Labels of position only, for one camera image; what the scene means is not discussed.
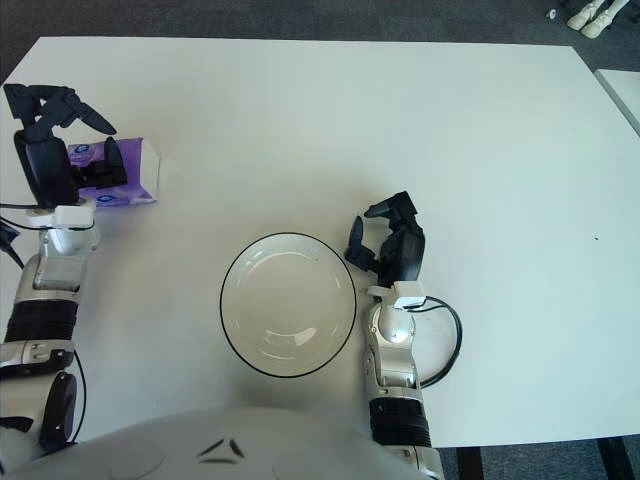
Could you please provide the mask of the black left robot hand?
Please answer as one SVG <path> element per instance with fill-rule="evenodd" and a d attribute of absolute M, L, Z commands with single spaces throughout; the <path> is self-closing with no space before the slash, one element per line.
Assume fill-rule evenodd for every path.
<path fill-rule="evenodd" d="M 109 188 L 127 183 L 116 129 L 75 90 L 64 86 L 6 84 L 3 86 L 12 116 L 23 128 L 14 145 L 26 180 L 39 207 L 53 209 L 79 202 L 81 188 Z M 64 141 L 53 134 L 75 120 L 107 136 L 104 158 L 84 167 L 71 164 Z"/>

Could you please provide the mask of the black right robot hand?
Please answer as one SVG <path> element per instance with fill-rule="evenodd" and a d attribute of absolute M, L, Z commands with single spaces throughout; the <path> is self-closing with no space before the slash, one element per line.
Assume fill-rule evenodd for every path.
<path fill-rule="evenodd" d="M 376 254 L 363 245 L 363 218 L 357 216 L 352 224 L 345 259 L 362 271 L 373 272 L 381 287 L 390 288 L 397 281 L 416 281 L 426 248 L 426 238 L 416 216 L 417 210 L 407 191 L 371 205 L 364 217 L 385 218 L 391 233 Z"/>

